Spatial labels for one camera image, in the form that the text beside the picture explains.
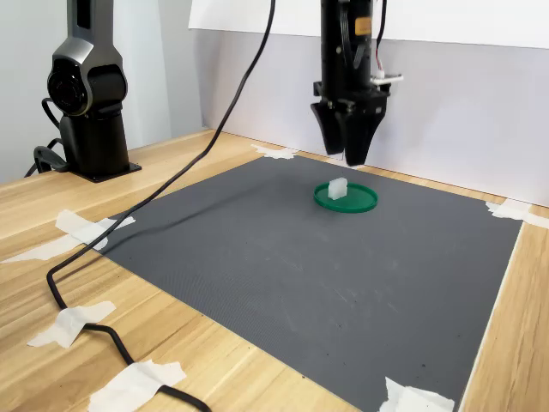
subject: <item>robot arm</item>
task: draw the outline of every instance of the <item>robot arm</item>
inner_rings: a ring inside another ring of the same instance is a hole
[[[390,87],[371,82],[373,0],[321,0],[321,7],[323,79],[314,94],[322,99],[311,108],[328,154],[345,151],[349,166],[363,165]]]
[[[93,182],[139,170],[128,160],[122,121],[128,86],[112,42],[113,0],[68,0],[67,20],[47,83],[63,112],[67,168]]]

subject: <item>gray rubber mat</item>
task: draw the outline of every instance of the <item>gray rubber mat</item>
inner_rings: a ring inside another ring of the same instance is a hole
[[[378,206],[313,201],[344,176]],[[365,411],[385,377],[459,403],[521,222],[320,161],[262,158],[155,200],[104,253]]]

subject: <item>green lid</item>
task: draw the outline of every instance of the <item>green lid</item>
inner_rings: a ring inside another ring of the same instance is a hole
[[[341,213],[362,213],[377,206],[377,193],[369,187],[347,184],[347,195],[337,200],[328,197],[329,183],[322,183],[315,189],[315,202],[323,208]]]

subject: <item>wooden table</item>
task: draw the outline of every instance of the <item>wooden table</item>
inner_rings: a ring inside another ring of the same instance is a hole
[[[190,161],[212,134],[208,130],[133,150],[130,159],[143,170],[99,185],[69,173],[45,173],[0,186],[0,261],[60,237],[55,220],[62,209],[90,221],[126,210]],[[166,193],[262,156],[251,143],[251,139],[223,134],[210,155]],[[504,200],[373,167],[361,170],[494,203]],[[536,206],[531,211],[549,217],[547,208]],[[463,410],[549,410],[547,233],[540,227],[522,225]],[[100,333],[81,333],[70,349],[55,343],[42,348],[26,345],[57,316],[45,273],[68,255],[47,262],[0,264],[2,411],[86,410],[90,394],[125,368],[110,337]],[[243,338],[99,256],[91,251],[57,275],[68,306],[112,301],[117,309],[103,323],[117,330],[133,357],[137,361],[180,362],[188,377],[177,387],[202,399],[214,411],[354,410]],[[157,394],[142,409],[191,408]]]

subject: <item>masking tape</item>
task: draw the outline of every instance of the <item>masking tape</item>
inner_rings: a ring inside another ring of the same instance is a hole
[[[49,329],[40,332],[27,345],[35,348],[57,342],[67,349],[75,341],[84,324],[96,324],[106,318],[116,307],[110,301],[93,306],[77,306],[63,309]]]
[[[411,386],[401,386],[385,378],[387,401],[378,412],[452,412],[454,401],[435,392],[422,391]]]
[[[121,227],[128,226],[135,221],[136,220],[133,217],[128,217],[120,223],[117,230]],[[9,264],[31,259],[49,260],[55,256],[59,256],[74,249],[81,243],[90,243],[92,240],[101,235],[106,229],[108,229],[114,222],[115,221],[113,219],[107,218],[102,221],[98,221],[97,223],[92,223],[91,221],[87,221],[69,210],[63,210],[59,213],[55,226],[67,234],[59,239],[55,239],[29,251],[25,251],[17,256],[10,257],[0,263]],[[105,238],[99,242],[94,249],[96,251],[100,251],[106,246],[107,241],[108,240]]]
[[[157,365],[151,360],[132,363],[90,397],[89,412],[130,412],[151,400],[162,385],[185,379],[179,363]]]
[[[299,152],[295,148],[271,149],[256,144],[252,144],[251,147],[256,148],[257,153],[265,154],[263,157],[272,157],[273,159],[293,159],[294,154]]]
[[[486,206],[488,207],[488,211],[492,212],[492,216],[514,219],[516,221],[525,221],[530,225],[549,229],[549,219],[529,212],[530,207],[532,206],[530,203],[507,199],[502,204],[486,202]]]
[[[345,161],[343,161],[342,159],[335,159],[333,157],[330,157],[326,163],[329,163],[330,165],[336,165],[336,166],[341,166],[341,167],[346,167],[347,169],[353,169],[353,170],[358,170],[359,168],[363,167],[364,165],[360,165],[360,166],[349,166]]]

